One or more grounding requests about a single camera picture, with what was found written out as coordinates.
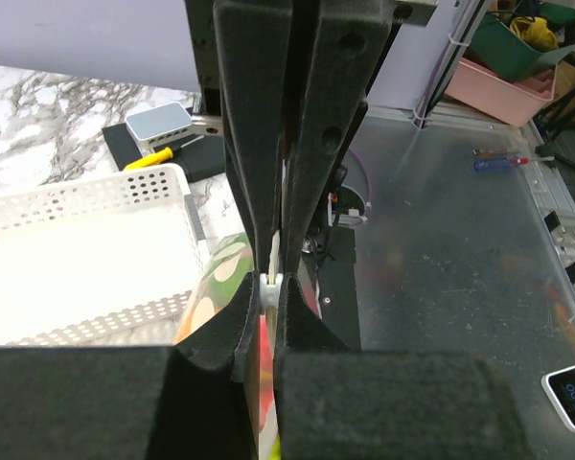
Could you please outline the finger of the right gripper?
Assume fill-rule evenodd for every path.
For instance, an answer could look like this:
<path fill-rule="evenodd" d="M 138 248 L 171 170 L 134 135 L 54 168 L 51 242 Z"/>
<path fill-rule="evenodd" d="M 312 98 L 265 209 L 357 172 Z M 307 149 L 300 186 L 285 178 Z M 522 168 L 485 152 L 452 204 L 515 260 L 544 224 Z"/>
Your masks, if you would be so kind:
<path fill-rule="evenodd" d="M 217 1 L 213 7 L 221 82 L 226 175 L 254 268 L 267 273 L 279 227 L 283 96 L 292 4 Z"/>
<path fill-rule="evenodd" d="M 389 1 L 299 1 L 289 47 L 282 263 L 296 271 L 306 231 L 390 34 Z"/>

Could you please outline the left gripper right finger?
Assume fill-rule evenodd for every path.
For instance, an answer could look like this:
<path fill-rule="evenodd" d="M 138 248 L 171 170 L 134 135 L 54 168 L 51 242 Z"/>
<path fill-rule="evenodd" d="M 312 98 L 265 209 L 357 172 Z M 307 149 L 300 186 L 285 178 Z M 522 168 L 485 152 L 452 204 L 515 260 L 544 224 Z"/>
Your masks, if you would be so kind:
<path fill-rule="evenodd" d="M 284 280 L 274 392 L 285 459 L 528 459 L 508 381 L 454 352 L 349 348 Z"/>

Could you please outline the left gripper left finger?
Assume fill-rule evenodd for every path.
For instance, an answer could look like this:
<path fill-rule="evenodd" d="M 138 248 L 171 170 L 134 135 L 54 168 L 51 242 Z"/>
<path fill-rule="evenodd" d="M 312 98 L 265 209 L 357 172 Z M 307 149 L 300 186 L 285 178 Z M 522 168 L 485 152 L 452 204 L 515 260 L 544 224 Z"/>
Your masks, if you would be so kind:
<path fill-rule="evenodd" d="M 0 347 L 0 459 L 254 459 L 259 287 L 173 346 Z"/>

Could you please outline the clear zip top bag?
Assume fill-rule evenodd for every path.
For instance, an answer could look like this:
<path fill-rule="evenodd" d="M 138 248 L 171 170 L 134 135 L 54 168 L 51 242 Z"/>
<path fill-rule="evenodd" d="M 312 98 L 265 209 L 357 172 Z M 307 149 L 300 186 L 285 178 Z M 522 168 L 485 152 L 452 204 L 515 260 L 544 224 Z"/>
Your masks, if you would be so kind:
<path fill-rule="evenodd" d="M 233 298 L 245 274 L 253 270 L 253 252 L 246 234 L 223 238 L 210 252 L 202 277 L 180 318 L 173 342 L 178 343 L 218 314 Z M 259 457 L 279 459 L 280 439 L 273 393 L 273 371 L 266 322 L 260 320 Z"/>

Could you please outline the white perforated plastic basket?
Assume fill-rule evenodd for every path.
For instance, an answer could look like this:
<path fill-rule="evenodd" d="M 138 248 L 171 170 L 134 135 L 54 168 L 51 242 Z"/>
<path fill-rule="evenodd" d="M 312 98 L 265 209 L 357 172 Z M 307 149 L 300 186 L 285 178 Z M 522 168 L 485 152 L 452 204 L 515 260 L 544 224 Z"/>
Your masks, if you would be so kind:
<path fill-rule="evenodd" d="M 79 344 L 167 318 L 207 255 L 171 164 L 0 195 L 0 345 Z"/>

